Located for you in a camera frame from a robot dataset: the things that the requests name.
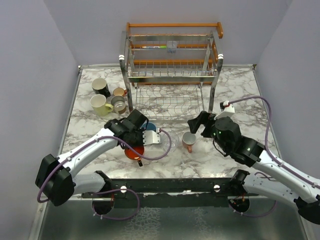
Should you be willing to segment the cream cup brown band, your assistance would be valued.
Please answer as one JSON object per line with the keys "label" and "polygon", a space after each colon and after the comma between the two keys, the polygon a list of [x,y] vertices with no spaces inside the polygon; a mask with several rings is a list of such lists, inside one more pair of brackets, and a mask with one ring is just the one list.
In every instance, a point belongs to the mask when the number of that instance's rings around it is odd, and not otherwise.
{"label": "cream cup brown band", "polygon": [[117,114],[123,114],[127,110],[127,105],[125,98],[123,96],[114,96],[111,99],[111,105],[113,106],[113,111]]}

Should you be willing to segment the light blue plastic cup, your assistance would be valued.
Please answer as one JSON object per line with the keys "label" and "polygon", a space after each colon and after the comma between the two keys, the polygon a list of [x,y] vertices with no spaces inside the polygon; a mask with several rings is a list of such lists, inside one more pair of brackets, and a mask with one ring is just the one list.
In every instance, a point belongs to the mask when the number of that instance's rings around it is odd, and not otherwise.
{"label": "light blue plastic cup", "polygon": [[141,129],[143,129],[144,131],[157,131],[157,127],[154,123],[152,122],[145,122],[142,126]]}

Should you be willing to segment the black faceted mug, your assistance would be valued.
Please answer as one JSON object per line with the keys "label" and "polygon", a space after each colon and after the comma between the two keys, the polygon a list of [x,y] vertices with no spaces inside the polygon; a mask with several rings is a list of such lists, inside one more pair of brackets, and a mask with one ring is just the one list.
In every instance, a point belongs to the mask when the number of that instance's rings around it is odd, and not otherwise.
{"label": "black faceted mug", "polygon": [[111,96],[108,83],[104,78],[96,78],[92,81],[91,87],[95,94],[104,95],[106,98]]}

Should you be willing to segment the orange wooden rack frame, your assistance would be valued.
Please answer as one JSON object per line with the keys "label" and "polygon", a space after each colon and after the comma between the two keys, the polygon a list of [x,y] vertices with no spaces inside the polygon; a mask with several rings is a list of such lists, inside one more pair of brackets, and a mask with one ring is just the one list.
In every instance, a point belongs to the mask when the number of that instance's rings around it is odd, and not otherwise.
{"label": "orange wooden rack frame", "polygon": [[[224,62],[221,22],[127,23],[119,61],[132,85],[217,83]],[[178,41],[167,53],[167,41]]]}

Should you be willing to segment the pink ceramic mug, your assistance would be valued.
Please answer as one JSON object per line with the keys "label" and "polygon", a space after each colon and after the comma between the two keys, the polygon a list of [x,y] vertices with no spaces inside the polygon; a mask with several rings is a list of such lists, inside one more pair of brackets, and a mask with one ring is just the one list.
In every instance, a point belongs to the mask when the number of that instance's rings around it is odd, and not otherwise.
{"label": "pink ceramic mug", "polygon": [[186,131],[182,135],[182,145],[189,153],[192,153],[192,147],[195,144],[197,137],[190,131]]}

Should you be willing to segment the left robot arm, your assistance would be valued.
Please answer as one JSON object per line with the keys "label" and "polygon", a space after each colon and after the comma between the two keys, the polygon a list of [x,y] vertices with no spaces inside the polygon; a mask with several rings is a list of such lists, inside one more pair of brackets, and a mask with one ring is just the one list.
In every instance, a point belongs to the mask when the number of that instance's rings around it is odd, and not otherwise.
{"label": "left robot arm", "polygon": [[39,188],[37,201],[50,201],[54,206],[64,204],[75,193],[76,175],[90,162],[120,144],[128,148],[143,145],[141,126],[149,119],[138,110],[127,117],[108,120],[93,137],[59,156],[46,155],[35,179]]}

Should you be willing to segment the aluminium table frame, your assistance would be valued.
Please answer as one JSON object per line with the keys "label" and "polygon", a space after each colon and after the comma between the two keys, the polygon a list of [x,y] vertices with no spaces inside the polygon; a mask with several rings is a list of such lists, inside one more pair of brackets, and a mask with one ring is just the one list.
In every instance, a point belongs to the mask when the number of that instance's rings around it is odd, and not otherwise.
{"label": "aluminium table frame", "polygon": [[158,142],[164,130],[146,130],[143,124],[148,124],[149,119],[135,109],[127,117],[109,120],[95,136],[73,150],[45,156],[35,179],[39,195],[45,195],[54,206],[77,194],[92,195],[95,200],[109,197],[109,202],[93,207],[94,214],[105,219],[118,202],[129,202],[129,192],[134,194],[138,207],[159,207],[161,199],[169,199],[173,194],[182,199],[184,207],[199,205],[196,194],[205,197],[209,205],[214,198],[225,198],[240,215],[249,209],[249,196],[260,195],[287,204],[305,220],[319,224],[320,181],[277,158],[266,143],[242,135],[239,125],[231,119],[233,102],[222,102],[220,107],[219,114],[202,111],[188,120],[190,132],[194,134],[204,126],[201,135],[211,139],[225,157],[268,174],[269,180],[259,180],[245,170],[236,171],[221,184],[212,178],[120,180],[110,179],[102,171],[82,175],[86,165],[115,147],[135,152],[138,147]]}

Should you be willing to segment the steel two-tier dish rack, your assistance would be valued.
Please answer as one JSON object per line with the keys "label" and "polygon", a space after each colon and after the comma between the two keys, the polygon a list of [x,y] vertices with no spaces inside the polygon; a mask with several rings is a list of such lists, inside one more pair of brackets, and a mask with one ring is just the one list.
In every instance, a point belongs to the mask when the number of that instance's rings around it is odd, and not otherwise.
{"label": "steel two-tier dish rack", "polygon": [[126,30],[118,59],[130,111],[177,122],[213,112],[224,62],[217,29],[189,34]]}

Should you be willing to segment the small clear container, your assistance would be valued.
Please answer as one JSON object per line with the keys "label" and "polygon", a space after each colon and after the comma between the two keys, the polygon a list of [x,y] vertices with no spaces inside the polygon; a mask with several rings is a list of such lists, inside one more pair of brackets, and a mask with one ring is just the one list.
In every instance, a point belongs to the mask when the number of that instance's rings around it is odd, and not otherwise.
{"label": "small clear container", "polygon": [[176,53],[177,51],[177,48],[178,48],[178,41],[175,41],[175,40],[170,40],[170,41],[167,41],[166,42],[166,50],[167,50],[167,53],[169,54],[174,54]]}

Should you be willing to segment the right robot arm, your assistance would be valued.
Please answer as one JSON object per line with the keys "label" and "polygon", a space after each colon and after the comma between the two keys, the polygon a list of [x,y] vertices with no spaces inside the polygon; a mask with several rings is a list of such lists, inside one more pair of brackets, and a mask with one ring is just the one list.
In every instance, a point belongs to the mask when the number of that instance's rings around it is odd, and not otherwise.
{"label": "right robot arm", "polygon": [[230,182],[229,189],[240,196],[244,192],[262,195],[286,203],[313,224],[320,223],[320,180],[293,167],[270,153],[260,142],[242,135],[239,125],[229,117],[216,118],[214,114],[201,111],[187,122],[195,134],[204,125],[201,136],[210,138],[225,156],[237,163],[254,168],[274,178],[274,182],[259,182],[248,173]]}

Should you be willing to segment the light green mug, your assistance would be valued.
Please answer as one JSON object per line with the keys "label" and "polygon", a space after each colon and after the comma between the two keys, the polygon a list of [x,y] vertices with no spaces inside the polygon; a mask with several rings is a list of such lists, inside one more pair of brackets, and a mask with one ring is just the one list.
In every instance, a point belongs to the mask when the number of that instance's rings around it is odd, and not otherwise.
{"label": "light green mug", "polygon": [[114,106],[107,103],[107,98],[102,94],[95,94],[89,102],[95,113],[100,117],[105,117],[114,110]]}

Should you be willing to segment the small copper orange cup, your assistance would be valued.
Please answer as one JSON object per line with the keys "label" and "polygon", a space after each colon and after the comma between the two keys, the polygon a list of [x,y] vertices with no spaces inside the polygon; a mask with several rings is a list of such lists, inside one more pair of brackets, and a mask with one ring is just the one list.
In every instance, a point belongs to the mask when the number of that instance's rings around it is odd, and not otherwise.
{"label": "small copper orange cup", "polygon": [[125,97],[127,94],[127,90],[123,89],[121,87],[117,87],[113,90],[113,96],[121,96],[121,97]]}

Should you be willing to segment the orange mug black handle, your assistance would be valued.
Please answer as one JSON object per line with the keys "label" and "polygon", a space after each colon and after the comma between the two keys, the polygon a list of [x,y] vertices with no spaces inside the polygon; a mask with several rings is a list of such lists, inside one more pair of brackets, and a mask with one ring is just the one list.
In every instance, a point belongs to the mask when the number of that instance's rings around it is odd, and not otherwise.
{"label": "orange mug black handle", "polygon": [[[133,149],[140,155],[142,156],[144,155],[144,152],[145,152],[144,146],[136,146]],[[142,158],[137,153],[135,153],[133,150],[129,148],[126,148],[124,150],[124,154],[126,155],[127,158],[137,161],[138,165],[142,167],[143,166]]]}

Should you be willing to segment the clear plastic tumbler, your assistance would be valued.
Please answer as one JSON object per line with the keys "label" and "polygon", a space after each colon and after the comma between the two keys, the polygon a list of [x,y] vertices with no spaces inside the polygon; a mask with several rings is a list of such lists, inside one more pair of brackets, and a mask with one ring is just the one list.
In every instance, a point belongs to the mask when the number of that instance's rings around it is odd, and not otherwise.
{"label": "clear plastic tumbler", "polygon": [[174,131],[169,131],[168,134],[170,136],[171,143],[170,143],[169,137],[165,133],[163,133],[161,135],[162,137],[161,146],[162,146],[162,149],[166,151],[171,145],[170,151],[174,152],[179,145],[180,139],[179,139],[179,136]]}

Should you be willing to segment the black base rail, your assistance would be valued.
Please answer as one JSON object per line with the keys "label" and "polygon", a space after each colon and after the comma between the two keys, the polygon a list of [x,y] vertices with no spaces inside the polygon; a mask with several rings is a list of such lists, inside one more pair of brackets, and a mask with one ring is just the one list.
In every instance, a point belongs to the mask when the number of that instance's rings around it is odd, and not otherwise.
{"label": "black base rail", "polygon": [[102,191],[124,186],[139,196],[142,208],[227,207],[229,197],[256,196],[242,182],[224,178],[113,178]]}

